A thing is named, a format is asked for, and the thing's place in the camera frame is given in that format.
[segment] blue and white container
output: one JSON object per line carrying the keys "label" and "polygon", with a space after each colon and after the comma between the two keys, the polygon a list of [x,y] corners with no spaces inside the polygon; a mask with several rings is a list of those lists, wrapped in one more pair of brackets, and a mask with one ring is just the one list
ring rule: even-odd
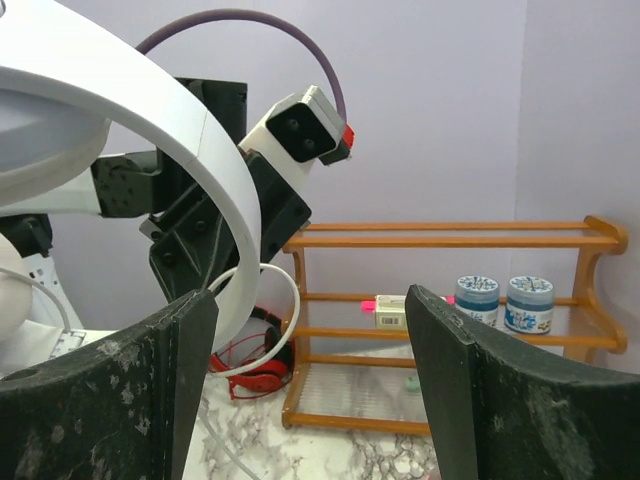
{"label": "blue and white container", "polygon": [[518,333],[549,333],[554,294],[553,285],[544,278],[513,277],[507,286],[505,326]]}
{"label": "blue and white container", "polygon": [[471,318],[496,326],[500,285],[494,279],[479,275],[460,277],[453,298],[456,307]]}

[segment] wooden rack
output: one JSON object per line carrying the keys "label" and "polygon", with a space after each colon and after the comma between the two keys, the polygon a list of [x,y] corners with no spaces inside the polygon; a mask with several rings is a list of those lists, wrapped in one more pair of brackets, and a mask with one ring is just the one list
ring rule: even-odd
{"label": "wooden rack", "polygon": [[[537,232],[523,236],[522,233]],[[394,236],[393,232],[403,232]],[[431,236],[406,236],[407,232],[432,232]],[[433,232],[448,232],[434,236]],[[511,236],[495,236],[495,232],[512,232]],[[598,349],[622,354],[627,348],[627,334],[608,315],[595,293],[594,275],[598,259],[603,254],[620,255],[627,248],[624,228],[602,218],[588,216],[583,222],[498,222],[498,223],[398,223],[398,224],[315,224],[291,239],[284,248],[293,256],[295,279],[300,289],[302,305],[294,331],[296,366],[287,394],[282,422],[285,428],[294,425],[333,427],[428,435],[426,422],[356,418],[353,416],[317,415],[299,411],[299,402],[314,364],[359,365],[415,369],[415,361],[403,358],[370,358],[353,355],[318,355],[311,351],[311,337],[353,339],[386,339],[408,341],[406,331],[353,328],[313,327],[309,322],[309,305],[313,302],[361,302],[372,300],[375,294],[313,293],[307,289],[305,249],[307,248],[539,248],[579,249],[573,294],[557,298],[556,305],[568,309],[566,335],[516,335],[539,346],[564,347],[565,357],[593,363]]]}

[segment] white wall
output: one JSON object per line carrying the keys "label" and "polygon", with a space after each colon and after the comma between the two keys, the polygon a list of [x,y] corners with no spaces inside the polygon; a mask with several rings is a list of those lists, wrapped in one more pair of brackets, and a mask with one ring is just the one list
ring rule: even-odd
{"label": "white wall", "polygon": [[[356,131],[353,160],[312,175],[305,198],[315,222],[514,217],[525,0],[62,3],[132,45],[182,15],[220,6],[265,10],[305,30],[334,64]],[[308,84],[328,89],[310,54],[263,26],[201,26],[151,56],[174,75],[248,82],[250,122]],[[107,150],[146,147],[114,129]],[[139,221],[61,216],[53,223],[60,276],[87,325],[123,326],[163,305]],[[464,273],[502,281],[509,273],[505,252],[329,253],[310,258],[318,290],[404,293],[419,282],[450,291]],[[284,311],[284,298],[265,300]],[[322,313],[325,323],[362,324]]]}
{"label": "white wall", "polygon": [[[622,257],[601,260],[607,306],[630,334],[613,368],[640,372],[640,3],[530,1],[524,45],[516,216],[580,219],[606,215],[629,229]],[[545,273],[514,256],[514,269]]]}

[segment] black plastic part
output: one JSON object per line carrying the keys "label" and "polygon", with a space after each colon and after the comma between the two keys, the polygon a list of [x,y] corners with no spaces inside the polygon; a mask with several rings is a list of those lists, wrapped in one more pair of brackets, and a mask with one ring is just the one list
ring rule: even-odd
{"label": "black plastic part", "polygon": [[[235,143],[246,135],[247,85],[179,78]],[[91,167],[102,216],[136,218],[171,206],[195,181],[164,152],[99,158]]]}
{"label": "black plastic part", "polygon": [[192,292],[0,381],[0,478],[181,479],[217,314]]}
{"label": "black plastic part", "polygon": [[0,233],[18,250],[20,256],[49,255],[53,230],[47,215],[14,215],[0,218]]}
{"label": "black plastic part", "polygon": [[409,337],[443,480],[640,478],[640,376],[551,354],[426,289]]}
{"label": "black plastic part", "polygon": [[320,160],[323,165],[329,166],[342,160],[346,160],[349,158],[349,155],[351,155],[349,145],[347,145],[347,142],[344,140],[340,140],[338,148],[329,153],[325,153],[324,155],[320,155],[318,160]]}
{"label": "black plastic part", "polygon": [[[311,210],[258,152],[246,154],[262,213],[260,260],[269,262],[311,216]],[[231,231],[213,201],[194,187],[158,218],[151,268],[168,300],[210,284],[238,263]]]}
{"label": "black plastic part", "polygon": [[298,163],[305,163],[337,147],[311,109],[296,103],[266,121],[271,135]]}

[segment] red headphones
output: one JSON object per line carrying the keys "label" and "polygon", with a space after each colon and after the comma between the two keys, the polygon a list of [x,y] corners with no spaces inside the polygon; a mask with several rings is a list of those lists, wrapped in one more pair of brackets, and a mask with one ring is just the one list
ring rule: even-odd
{"label": "red headphones", "polygon": [[[264,350],[269,352],[282,338],[282,320],[259,307],[253,309],[251,318],[258,318],[269,324],[264,335]],[[293,373],[293,366],[294,348],[291,342],[287,342],[275,357],[261,367],[247,373],[228,377],[229,394],[232,399],[258,398],[280,390],[287,384],[290,375]],[[214,353],[209,359],[209,370],[212,372],[224,372],[229,370],[229,366],[225,365],[218,354]],[[261,395],[252,397],[237,396],[234,393],[234,388],[237,385]]]}

